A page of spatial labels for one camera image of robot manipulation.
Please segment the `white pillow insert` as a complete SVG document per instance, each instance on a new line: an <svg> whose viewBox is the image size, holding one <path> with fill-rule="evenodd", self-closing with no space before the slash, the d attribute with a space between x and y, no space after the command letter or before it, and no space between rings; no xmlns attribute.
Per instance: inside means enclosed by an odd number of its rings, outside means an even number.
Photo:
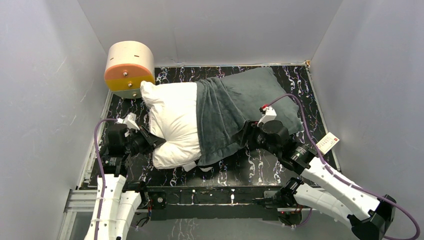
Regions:
<svg viewBox="0 0 424 240"><path fill-rule="evenodd" d="M181 167L189 172L201 157L197 129L197 85L176 82L155 85L143 81L141 96L149 108L149 131L165 139L152 154L157 169Z"/></svg>

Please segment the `zebra and grey pillowcase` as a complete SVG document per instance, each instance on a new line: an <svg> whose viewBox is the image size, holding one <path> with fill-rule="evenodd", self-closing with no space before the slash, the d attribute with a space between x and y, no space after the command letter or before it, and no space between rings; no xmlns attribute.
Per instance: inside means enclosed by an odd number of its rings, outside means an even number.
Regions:
<svg viewBox="0 0 424 240"><path fill-rule="evenodd" d="M196 81L199 167L211 166L242 149L233 140L246 121L259 121L259 108L284 96L270 67L257 67L222 78Z"/></svg>

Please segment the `cream and orange cylindrical container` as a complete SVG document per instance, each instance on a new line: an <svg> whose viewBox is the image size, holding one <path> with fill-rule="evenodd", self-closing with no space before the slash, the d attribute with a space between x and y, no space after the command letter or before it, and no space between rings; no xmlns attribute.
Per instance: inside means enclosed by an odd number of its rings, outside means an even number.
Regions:
<svg viewBox="0 0 424 240"><path fill-rule="evenodd" d="M133 40L113 44L108 50L104 82L118 97L141 98L141 83L155 83L155 61L150 48Z"/></svg>

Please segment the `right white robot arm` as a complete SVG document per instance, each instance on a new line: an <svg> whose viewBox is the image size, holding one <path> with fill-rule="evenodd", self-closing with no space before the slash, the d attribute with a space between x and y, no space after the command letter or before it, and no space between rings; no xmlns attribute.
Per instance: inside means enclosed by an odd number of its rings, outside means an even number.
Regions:
<svg viewBox="0 0 424 240"><path fill-rule="evenodd" d="M286 169L324 189L314 189L292 177L274 195L266 193L262 205L311 207L345 224L360 240L383 239L395 215L394 207L388 202L393 198L389 195L375 197L360 191L354 182L323 164L316 150L294 141L279 120L246 121L232 138L242 147L248 145L268 151Z"/></svg>

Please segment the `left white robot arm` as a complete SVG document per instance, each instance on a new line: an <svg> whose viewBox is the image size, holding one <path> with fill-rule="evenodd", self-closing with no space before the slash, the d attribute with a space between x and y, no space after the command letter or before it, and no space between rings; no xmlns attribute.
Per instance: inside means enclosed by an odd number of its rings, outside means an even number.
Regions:
<svg viewBox="0 0 424 240"><path fill-rule="evenodd" d="M138 208L151 207L152 200L140 182L126 185L132 157L149 155L166 140L132 120L112 119L102 149L94 144L99 166L97 193L86 240L124 240Z"/></svg>

